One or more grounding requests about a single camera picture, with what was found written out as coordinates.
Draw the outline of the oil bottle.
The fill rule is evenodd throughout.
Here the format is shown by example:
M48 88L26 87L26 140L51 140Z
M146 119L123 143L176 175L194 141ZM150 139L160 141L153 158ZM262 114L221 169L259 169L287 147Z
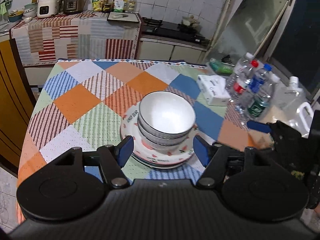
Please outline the oil bottle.
M128 6L127 6L127 11L129 13L135 12L136 3L137 3L137 0L129 0Z

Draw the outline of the striped patchwork counter cloth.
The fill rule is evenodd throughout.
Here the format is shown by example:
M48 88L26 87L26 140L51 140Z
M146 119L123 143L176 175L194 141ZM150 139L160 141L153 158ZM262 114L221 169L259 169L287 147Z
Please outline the striped patchwork counter cloth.
M101 12L22 21L10 31L25 67L58 59L134 59L142 22L136 14L114 19Z

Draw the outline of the green label water bottle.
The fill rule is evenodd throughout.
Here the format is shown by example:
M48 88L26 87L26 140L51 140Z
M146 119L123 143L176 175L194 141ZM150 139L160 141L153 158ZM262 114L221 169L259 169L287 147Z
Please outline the green label water bottle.
M245 117L250 120L258 120L269 108L276 93L276 87L280 78L272 73L271 76L259 86L256 93L245 108Z

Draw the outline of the white ribbed bowl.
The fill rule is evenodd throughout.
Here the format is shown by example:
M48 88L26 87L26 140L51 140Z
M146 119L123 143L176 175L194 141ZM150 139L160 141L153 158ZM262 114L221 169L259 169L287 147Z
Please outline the white ribbed bowl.
M158 136L152 135L151 133L146 131L139 121L137 122L137 127L139 128L139 130L142 133L142 135L144 135L144 137L146 137L147 139L149 139L153 143L156 143L156 144L159 144L159 145L163 145L163 146L173 146L173 145L181 144L193 132L193 130L191 130L186 135L183 135L183 136L178 137L178 138L162 138L162 137L158 137Z
M138 107L142 127L159 138L179 138L190 132L196 122L192 105L172 92L156 91L142 98Z

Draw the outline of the white tissue pack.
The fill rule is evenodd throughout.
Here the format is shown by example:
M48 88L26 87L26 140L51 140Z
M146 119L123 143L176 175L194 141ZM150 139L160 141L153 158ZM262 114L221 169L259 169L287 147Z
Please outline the white tissue pack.
M196 82L208 105L228 105L231 97L226 90L226 80L224 77L219 75L198 75Z

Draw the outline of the red label water bottle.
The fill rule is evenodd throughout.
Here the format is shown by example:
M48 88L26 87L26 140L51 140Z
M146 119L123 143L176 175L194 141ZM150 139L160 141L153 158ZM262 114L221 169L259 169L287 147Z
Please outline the red label water bottle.
M258 61L252 60L247 68L243 70L236 81L230 86L229 94L231 96L231 102L236 102L236 100L238 100L238 98L246 91L258 66Z

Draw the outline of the leaning metal board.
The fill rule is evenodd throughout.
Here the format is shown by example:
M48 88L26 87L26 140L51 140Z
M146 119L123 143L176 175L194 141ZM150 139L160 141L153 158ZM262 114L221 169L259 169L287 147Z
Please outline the leaning metal board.
M205 61L235 64L246 53L257 55L284 13L287 0L242 0L236 12L208 51Z

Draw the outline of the white sun plate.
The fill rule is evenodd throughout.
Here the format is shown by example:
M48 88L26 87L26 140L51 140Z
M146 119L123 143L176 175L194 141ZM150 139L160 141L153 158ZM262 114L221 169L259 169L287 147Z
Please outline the white sun plate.
M189 161L195 153L193 151L187 151L183 153L167 152L166 154L159 154L157 157L151 155L143 155L142 157L138 153L133 153L132 157L151 168L157 169L169 169L179 167L182 164Z

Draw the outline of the black gas stove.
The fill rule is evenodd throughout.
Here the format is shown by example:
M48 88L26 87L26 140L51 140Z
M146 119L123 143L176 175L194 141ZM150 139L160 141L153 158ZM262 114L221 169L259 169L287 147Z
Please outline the black gas stove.
M196 29L182 23L176 24L146 17L142 19L142 34L144 35L172 38L202 46L207 46L209 43L209 40L200 35Z

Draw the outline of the white rice cooker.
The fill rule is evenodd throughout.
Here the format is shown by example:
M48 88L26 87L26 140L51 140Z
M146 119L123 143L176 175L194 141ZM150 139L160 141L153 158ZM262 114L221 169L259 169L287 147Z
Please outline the white rice cooker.
M59 12L60 0L39 0L37 4L37 17L48 18Z

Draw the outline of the wooden chair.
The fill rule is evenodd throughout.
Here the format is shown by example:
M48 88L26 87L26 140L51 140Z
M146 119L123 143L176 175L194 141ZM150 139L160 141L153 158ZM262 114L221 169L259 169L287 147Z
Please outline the wooden chair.
M1 167L16 177L36 100L14 39L1 42L0 64Z

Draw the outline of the black framed cutting board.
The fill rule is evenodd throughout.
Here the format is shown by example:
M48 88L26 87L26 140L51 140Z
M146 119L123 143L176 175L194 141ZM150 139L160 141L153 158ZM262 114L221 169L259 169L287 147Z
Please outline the black framed cutting board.
M126 13L126 12L110 12L108 17L108 21L117 21L117 22L131 22L131 23L139 23L139 17L135 13Z

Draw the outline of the blue label water bottle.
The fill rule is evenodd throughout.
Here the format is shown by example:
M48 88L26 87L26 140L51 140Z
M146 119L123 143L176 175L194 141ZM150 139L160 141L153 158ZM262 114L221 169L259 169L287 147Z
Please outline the blue label water bottle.
M272 66L265 64L263 68L260 68L255 72L246 91L239 99L239 107L242 112L245 111L255 94L259 92L260 87L270 78L271 70Z

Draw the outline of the clear label-less water bottle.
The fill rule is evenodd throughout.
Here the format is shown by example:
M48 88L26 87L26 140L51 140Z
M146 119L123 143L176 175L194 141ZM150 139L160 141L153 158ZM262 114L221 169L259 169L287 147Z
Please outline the clear label-less water bottle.
M231 85L236 81L239 75L243 72L245 68L247 68L248 64L254 59L253 54L246 53L243 57L241 57L236 63L233 74L231 75L230 81Z

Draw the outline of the pink rabbit carrot plate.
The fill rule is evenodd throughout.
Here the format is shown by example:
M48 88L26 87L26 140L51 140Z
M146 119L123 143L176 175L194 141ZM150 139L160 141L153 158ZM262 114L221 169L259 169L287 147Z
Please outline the pink rabbit carrot plate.
M157 150L150 150L141 143L140 130L137 127L138 113L139 113L139 103L131 106L124 114L123 119L120 123L120 137L123 139L128 135L131 135L134 139L134 150L133 153L138 153L141 157L143 155L151 155L157 157L159 154L166 154L167 152L160 152ZM189 135L190 145L185 145L184 147L179 147L178 150L173 152L183 153L187 151L193 151L193 138L197 135L197 127L192 128L193 132Z

